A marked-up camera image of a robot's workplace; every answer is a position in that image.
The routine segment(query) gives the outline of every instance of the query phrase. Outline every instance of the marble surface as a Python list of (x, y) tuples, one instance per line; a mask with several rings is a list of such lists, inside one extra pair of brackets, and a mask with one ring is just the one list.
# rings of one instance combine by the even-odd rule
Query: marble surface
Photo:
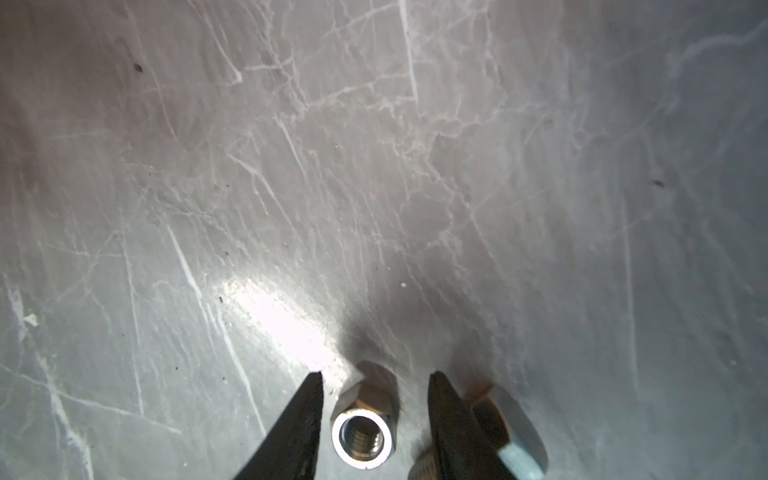
[(4, 0), (0, 478), (231, 478), (310, 370), (764, 478), (768, 4)]

